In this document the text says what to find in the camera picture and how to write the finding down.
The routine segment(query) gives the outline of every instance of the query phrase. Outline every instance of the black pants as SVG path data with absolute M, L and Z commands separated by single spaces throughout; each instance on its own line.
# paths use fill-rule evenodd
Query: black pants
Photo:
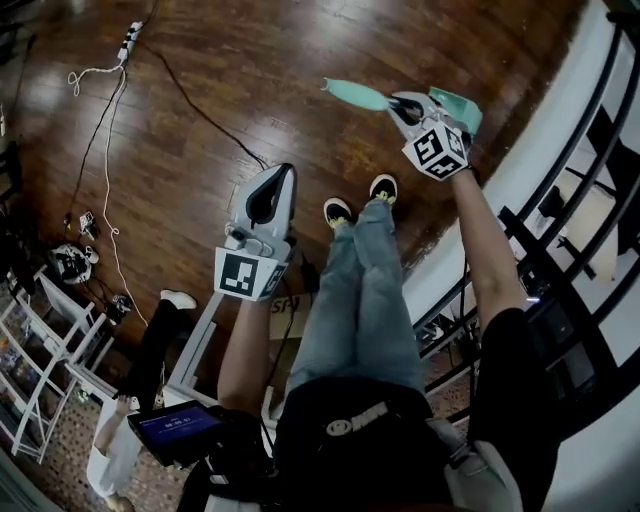
M 164 358 L 180 332 L 182 319 L 182 313 L 172 302 L 160 301 L 142 337 L 140 352 L 116 396 L 135 396 L 141 411 L 153 409 Z
M 496 447 L 518 482 L 525 512 L 539 512 L 558 458 L 557 398 L 524 318 L 520 310 L 504 311 L 484 333 L 469 438 Z

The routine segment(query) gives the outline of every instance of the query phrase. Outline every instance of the person in white shirt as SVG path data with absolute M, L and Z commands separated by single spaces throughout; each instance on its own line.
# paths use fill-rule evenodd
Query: person in white shirt
M 153 409 L 169 344 L 183 325 L 180 310 L 196 301 L 183 292 L 163 290 L 142 337 L 141 350 L 116 400 L 103 405 L 87 465 L 87 480 L 114 512 L 134 511 L 123 491 L 131 481 L 142 447 L 126 417 L 134 410 Z

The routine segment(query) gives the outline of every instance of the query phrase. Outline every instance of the metal railing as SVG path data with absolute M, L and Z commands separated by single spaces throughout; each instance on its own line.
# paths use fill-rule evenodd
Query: metal railing
M 608 15 L 608 19 L 615 25 L 611 46 L 598 82 L 576 128 L 573 130 L 569 140 L 547 175 L 518 214 L 515 215 L 508 209 L 504 209 L 500 214 L 500 218 L 506 226 L 505 232 L 507 236 L 509 238 L 515 236 L 527 251 L 527 256 L 518 265 L 519 275 L 522 277 L 534 270 L 535 273 L 542 275 L 543 278 L 547 280 L 550 289 L 553 290 L 552 299 L 542 300 L 539 304 L 529 309 L 527 312 L 528 322 L 535 324 L 536 321 L 543 317 L 552 307 L 558 305 L 565 312 L 568 312 L 569 317 L 582 320 L 573 322 L 572 325 L 575 327 L 574 331 L 566 340 L 563 340 L 562 343 L 553 347 L 543 359 L 543 364 L 545 364 L 547 370 L 553 371 L 560 362 L 565 360 L 567 354 L 578 345 L 582 345 L 587 353 L 589 362 L 593 366 L 594 376 L 589 379 L 586 385 L 583 384 L 580 386 L 578 393 L 571 395 L 569 407 L 566 408 L 566 413 L 562 416 L 563 425 L 561 425 L 560 430 L 563 438 L 569 437 L 588 426 L 640 385 L 640 349 L 636 350 L 625 363 L 618 367 L 598 327 L 616 308 L 637 280 L 640 274 L 640 245 L 636 244 L 635 247 L 639 256 L 638 261 L 635 262 L 625 277 L 618 283 L 614 291 L 593 314 L 588 311 L 571 284 L 573 279 L 585 269 L 589 261 L 628 210 L 640 188 L 640 169 L 630 169 L 630 172 L 638 173 L 632 186 L 629 190 L 621 191 L 621 197 L 615 198 L 615 205 L 611 212 L 586 247 L 582 251 L 578 251 L 573 263 L 566 272 L 560 270 L 546 250 L 547 246 L 556 239 L 560 230 L 575 213 L 589 189 L 596 182 L 596 178 L 607 163 L 615 144 L 619 140 L 619 135 L 629 115 L 640 78 L 640 52 L 637 51 L 637 48 L 629 82 L 613 122 L 610 139 L 604 151 L 597 154 L 574 194 L 539 240 L 536 240 L 522 224 L 549 192 L 562 170 L 566 167 L 569 158 L 577 148 L 580 140 L 589 129 L 598 108 L 600 108 L 604 92 L 610 81 L 623 32 L 635 29 L 640 24 L 640 17 L 637 14 L 613 13 Z M 631 33 L 628 33 L 628 35 L 632 43 L 635 44 L 635 37 L 632 37 Z M 425 327 L 431 324 L 441 311 L 460 294 L 464 282 L 464 279 L 461 278 L 416 322 L 414 330 L 417 334 L 424 331 Z M 446 348 L 447 345 L 458 338 L 459 334 L 464 331 L 465 324 L 474 320 L 476 315 L 477 310 L 474 308 L 472 311 L 466 313 L 462 319 L 455 320 L 443 336 L 422 349 L 420 353 L 421 357 L 428 359 L 435 353 Z M 461 365 L 454 367 L 448 373 L 438 378 L 435 382 L 430 383 L 425 389 L 427 396 L 450 385 L 462 375 L 468 373 L 472 364 L 475 366 L 479 359 L 481 359 L 481 354 L 477 353 Z M 469 413 L 470 408 L 467 407 L 462 411 L 456 412 L 448 419 L 455 423 L 465 419 L 469 416 Z

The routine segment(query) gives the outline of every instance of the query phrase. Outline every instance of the wooden floor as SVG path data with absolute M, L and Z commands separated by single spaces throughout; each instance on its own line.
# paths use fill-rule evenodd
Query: wooden floor
M 354 209 L 371 180 L 391 172 L 400 184 L 397 238 L 407 268 L 450 225 L 450 187 L 417 173 L 403 157 L 390 118 L 352 108 L 320 90 L 323 77 L 384 93 L 437 86 L 478 103 L 484 121 L 470 160 L 490 176 L 557 71 L 584 0 L 160 0 L 140 38 L 161 52 L 193 101 L 270 163 L 298 171 L 294 228 L 320 268 L 331 231 L 322 216 L 338 195 Z M 119 44 L 150 2 L 51 0 L 29 57 L 12 120 L 20 134 L 25 186 L 48 240 L 62 239 L 80 162 L 117 83 L 94 74 L 74 97 L 70 71 L 116 64 Z M 259 172 L 237 146 L 185 103 L 162 63 L 137 46 L 111 140 L 109 215 L 122 270 L 150 318 L 162 288 L 202 305 L 213 288 L 214 249 L 238 187 Z M 97 274 L 122 291 L 108 228 L 107 124 L 89 153 L 74 221 L 99 218 Z M 74 233 L 67 234 L 75 241 Z M 229 330 L 232 301 L 217 320 Z M 130 315 L 122 333 L 139 339 Z

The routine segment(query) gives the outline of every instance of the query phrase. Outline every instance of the electrical outlet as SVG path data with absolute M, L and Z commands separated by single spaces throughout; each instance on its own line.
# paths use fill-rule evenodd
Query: electrical outlet
M 127 30 L 127 36 L 124 38 L 124 41 L 122 41 L 122 44 L 120 45 L 120 50 L 118 51 L 118 59 L 127 60 L 129 58 L 131 52 L 133 51 L 133 45 L 136 42 L 136 39 L 138 39 L 138 35 L 140 34 L 143 26 L 144 25 L 141 21 L 134 21 L 131 24 L 129 30 Z

